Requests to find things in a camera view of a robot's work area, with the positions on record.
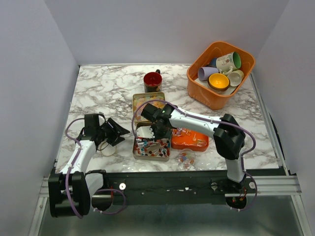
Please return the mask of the gold tin of lollipops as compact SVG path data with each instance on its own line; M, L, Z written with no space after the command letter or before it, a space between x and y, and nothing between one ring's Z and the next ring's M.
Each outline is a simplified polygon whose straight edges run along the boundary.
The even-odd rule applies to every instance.
M140 126L152 125L150 122L139 122ZM171 153L171 138L145 139L135 138L133 142L133 157L138 160L167 162Z

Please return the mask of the clear glass jar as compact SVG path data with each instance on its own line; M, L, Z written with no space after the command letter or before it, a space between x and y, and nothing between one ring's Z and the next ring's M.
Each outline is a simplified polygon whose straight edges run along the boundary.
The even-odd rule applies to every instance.
M191 149L183 149L177 156L178 166L182 170L189 170L193 167L196 159L195 152Z

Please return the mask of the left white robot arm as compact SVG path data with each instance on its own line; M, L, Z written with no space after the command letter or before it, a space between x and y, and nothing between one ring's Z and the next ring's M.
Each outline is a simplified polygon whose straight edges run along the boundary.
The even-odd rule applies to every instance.
M101 144L107 143L115 147L124 141L124 135L130 133L112 118L104 119L103 123L100 123L100 118L104 118L104 115L84 115L84 126L76 138L69 135L68 127L65 129L65 135L75 143L75 149L65 167L59 173L52 169L48 178L52 217L83 218L92 207L92 196L95 193L109 193L110 200L117 193L122 196L123 205L126 204L124 192L112 187L105 170L87 171L90 160L100 150Z

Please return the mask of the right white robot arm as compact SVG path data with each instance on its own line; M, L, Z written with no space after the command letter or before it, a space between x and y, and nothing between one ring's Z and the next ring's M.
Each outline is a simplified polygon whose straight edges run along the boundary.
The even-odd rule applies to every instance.
M162 109L145 104L141 116L152 123L151 131L145 131L145 138L162 139L173 129L184 128L212 138L217 153L225 159L227 166L227 189L233 193L244 187L245 173L240 151L245 143L245 132L231 115L209 117L188 112L175 105L166 104Z

